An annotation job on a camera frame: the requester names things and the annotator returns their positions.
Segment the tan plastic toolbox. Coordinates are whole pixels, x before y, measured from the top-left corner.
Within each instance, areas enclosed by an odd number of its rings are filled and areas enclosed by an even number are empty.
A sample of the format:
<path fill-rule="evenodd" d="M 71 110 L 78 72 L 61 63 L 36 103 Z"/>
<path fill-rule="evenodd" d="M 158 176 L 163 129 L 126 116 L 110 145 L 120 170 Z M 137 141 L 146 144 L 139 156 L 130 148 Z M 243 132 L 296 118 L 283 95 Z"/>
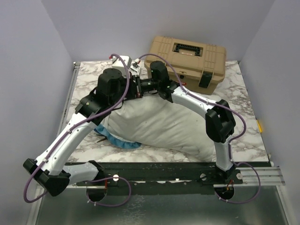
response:
<path fill-rule="evenodd" d="M 156 36 L 149 53 L 167 60 L 193 92 L 212 95 L 225 78 L 226 49 L 222 46 Z"/>

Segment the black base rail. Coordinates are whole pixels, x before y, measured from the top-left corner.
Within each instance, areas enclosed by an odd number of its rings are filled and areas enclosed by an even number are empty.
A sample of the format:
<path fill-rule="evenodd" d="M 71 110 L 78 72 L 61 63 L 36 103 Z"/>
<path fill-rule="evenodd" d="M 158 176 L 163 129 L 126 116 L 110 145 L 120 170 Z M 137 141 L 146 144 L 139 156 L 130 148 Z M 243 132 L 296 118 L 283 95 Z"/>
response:
<path fill-rule="evenodd" d="M 242 184 L 239 169 L 223 172 L 215 163 L 96 163 L 94 181 L 77 181 L 97 194 L 124 195 L 130 183 L 134 195 L 213 195 L 216 189 Z"/>

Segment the yellow handled pliers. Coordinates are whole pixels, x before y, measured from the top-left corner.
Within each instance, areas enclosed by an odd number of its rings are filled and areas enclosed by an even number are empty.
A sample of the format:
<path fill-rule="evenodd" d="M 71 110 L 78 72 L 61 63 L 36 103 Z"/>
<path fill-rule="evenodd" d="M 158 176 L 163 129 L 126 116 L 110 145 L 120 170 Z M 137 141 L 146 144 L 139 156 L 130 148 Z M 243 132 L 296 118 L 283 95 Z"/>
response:
<path fill-rule="evenodd" d="M 98 140 L 96 141 L 96 143 L 100 143 L 102 141 L 107 140 L 107 137 L 104 135 L 97 135 L 97 137 L 98 137 Z"/>

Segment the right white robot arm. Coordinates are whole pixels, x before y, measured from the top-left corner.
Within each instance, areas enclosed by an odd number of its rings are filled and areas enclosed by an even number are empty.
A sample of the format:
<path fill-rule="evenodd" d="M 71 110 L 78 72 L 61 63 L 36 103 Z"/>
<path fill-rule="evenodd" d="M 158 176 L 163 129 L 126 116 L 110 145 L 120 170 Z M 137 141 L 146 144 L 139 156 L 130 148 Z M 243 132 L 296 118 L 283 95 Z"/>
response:
<path fill-rule="evenodd" d="M 211 102 L 181 87 L 178 81 L 169 78 L 167 68 L 161 61 L 152 62 L 150 68 L 150 79 L 142 80 L 138 75 L 134 77 L 137 95 L 142 97 L 145 92 L 155 90 L 162 99 L 179 104 L 203 117 L 206 134 L 215 145 L 216 167 L 219 168 L 215 172 L 216 180 L 220 183 L 228 182 L 233 176 L 228 143 L 236 125 L 229 104 L 223 99 Z"/>

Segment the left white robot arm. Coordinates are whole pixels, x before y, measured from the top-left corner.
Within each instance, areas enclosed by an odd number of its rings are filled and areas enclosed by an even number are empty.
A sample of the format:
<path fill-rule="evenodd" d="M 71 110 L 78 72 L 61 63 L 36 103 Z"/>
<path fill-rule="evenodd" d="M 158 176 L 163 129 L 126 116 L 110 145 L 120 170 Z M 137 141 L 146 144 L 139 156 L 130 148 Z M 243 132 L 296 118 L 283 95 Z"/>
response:
<path fill-rule="evenodd" d="M 128 69 L 125 74 L 115 68 L 105 69 L 97 86 L 80 100 L 68 125 L 54 142 L 36 159 L 28 158 L 23 163 L 30 178 L 51 196 L 58 196 L 71 183 L 88 180 L 98 185 L 103 181 L 104 174 L 94 164 L 87 163 L 88 173 L 84 174 L 83 169 L 68 172 L 65 163 L 85 136 L 125 98 L 130 86 Z"/>

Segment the white pillow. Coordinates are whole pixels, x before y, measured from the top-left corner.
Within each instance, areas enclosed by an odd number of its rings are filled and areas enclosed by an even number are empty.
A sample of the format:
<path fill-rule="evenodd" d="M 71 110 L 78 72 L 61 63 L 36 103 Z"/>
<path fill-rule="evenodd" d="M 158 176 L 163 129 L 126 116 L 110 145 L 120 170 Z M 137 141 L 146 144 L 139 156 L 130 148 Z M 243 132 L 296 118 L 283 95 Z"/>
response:
<path fill-rule="evenodd" d="M 197 113 L 158 95 L 124 101 L 102 125 L 122 141 L 179 150 L 202 162 L 210 162 L 215 151 L 206 135 L 205 120 Z"/>

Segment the white pillowcase blue trim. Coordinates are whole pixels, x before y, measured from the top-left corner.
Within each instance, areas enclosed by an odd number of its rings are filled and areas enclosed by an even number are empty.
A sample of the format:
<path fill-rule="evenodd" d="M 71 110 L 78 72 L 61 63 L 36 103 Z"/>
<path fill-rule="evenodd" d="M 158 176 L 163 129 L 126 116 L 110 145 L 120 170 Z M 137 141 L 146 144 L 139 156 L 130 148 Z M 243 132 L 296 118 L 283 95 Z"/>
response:
<path fill-rule="evenodd" d="M 94 128 L 94 132 L 106 137 L 108 142 L 115 147 L 132 150 L 142 146 L 142 143 L 134 137 L 136 128 L 137 125 L 133 120 L 124 116 L 122 112 L 112 112 Z"/>

